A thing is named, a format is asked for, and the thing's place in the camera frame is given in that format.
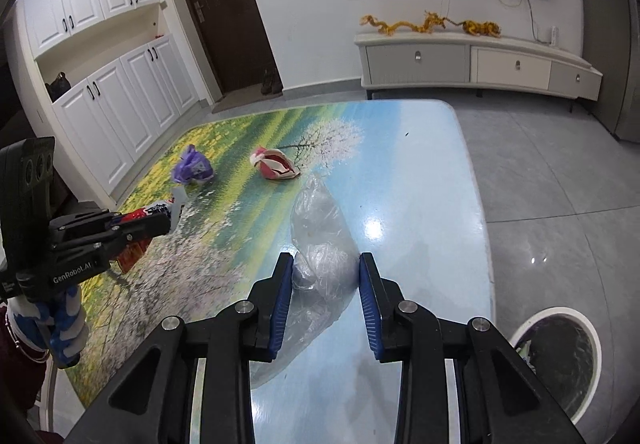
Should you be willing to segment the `left hand blue white glove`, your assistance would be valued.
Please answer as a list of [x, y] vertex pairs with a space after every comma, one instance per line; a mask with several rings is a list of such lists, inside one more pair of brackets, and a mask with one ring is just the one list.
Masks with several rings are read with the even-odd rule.
[[71, 286], [49, 304], [32, 303], [25, 296], [9, 299], [6, 326], [29, 358], [50, 355], [58, 368], [75, 366], [89, 335], [81, 286]]

